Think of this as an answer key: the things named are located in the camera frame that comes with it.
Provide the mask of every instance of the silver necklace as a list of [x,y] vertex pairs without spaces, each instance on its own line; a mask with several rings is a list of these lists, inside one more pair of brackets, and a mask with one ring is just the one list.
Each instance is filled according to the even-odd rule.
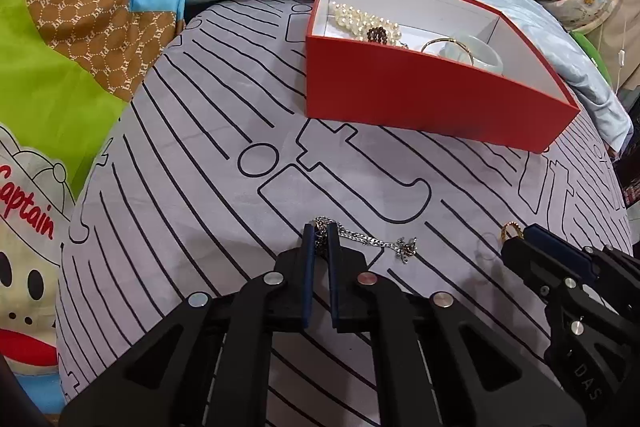
[[316,227],[316,247],[324,248],[326,246],[326,229],[331,223],[335,223],[338,226],[338,235],[345,239],[351,239],[352,241],[357,241],[358,243],[362,243],[363,245],[368,245],[369,247],[379,247],[379,248],[391,248],[396,252],[396,257],[400,258],[404,264],[408,263],[409,258],[418,253],[418,250],[415,246],[415,242],[417,238],[409,239],[408,241],[404,240],[404,237],[401,237],[397,241],[393,243],[388,243],[386,241],[380,241],[375,237],[371,237],[370,235],[366,235],[360,232],[351,232],[351,230],[345,229],[338,221],[335,219],[330,219],[329,217],[319,216],[313,220],[313,223]]

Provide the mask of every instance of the green fabric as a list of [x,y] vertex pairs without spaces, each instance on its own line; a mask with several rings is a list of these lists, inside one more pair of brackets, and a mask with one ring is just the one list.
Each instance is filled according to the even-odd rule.
[[49,48],[24,0],[0,0],[0,122],[66,167],[75,198],[126,102]]
[[598,50],[596,49],[596,47],[593,44],[591,44],[591,41],[587,37],[585,37],[582,33],[569,32],[569,35],[571,35],[574,38],[574,40],[578,43],[578,45],[582,48],[582,50],[587,54],[587,56],[591,60],[595,61],[598,71],[600,71],[600,74],[607,81],[607,84],[611,86],[612,85],[611,75],[609,74],[609,70],[607,70],[604,60],[602,60],[602,57],[598,53]]

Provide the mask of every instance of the colorful blanket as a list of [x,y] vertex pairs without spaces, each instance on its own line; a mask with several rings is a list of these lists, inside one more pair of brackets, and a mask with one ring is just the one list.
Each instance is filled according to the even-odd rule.
[[38,389],[60,393],[54,307],[74,201],[183,9],[184,0],[0,0],[0,353],[41,405]]

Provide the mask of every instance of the open box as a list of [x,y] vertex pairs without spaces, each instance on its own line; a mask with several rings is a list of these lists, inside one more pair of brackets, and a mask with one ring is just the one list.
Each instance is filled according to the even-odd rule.
[[[409,46],[359,42],[332,2],[390,19]],[[457,32],[489,44],[501,75],[438,56]],[[564,82],[501,12],[476,0],[316,0],[306,32],[306,115],[543,152],[579,113]]]

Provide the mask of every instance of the gold bracelet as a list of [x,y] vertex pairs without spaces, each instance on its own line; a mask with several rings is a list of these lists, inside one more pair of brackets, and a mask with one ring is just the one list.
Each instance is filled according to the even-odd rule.
[[507,229],[509,227],[513,227],[518,234],[518,237],[524,239],[524,234],[522,233],[522,229],[520,228],[519,224],[515,221],[510,221],[500,229],[500,240],[503,243],[507,240]]
[[454,44],[459,45],[464,51],[466,51],[467,55],[469,55],[469,59],[471,60],[471,65],[473,66],[473,64],[474,64],[474,56],[471,54],[471,50],[469,48],[467,48],[466,45],[464,45],[462,42],[457,41],[456,39],[452,39],[451,37],[442,37],[442,38],[433,39],[433,41],[427,42],[422,47],[422,49],[420,50],[420,53],[424,53],[424,49],[427,46],[431,46],[432,44],[435,44],[436,42],[453,42]]

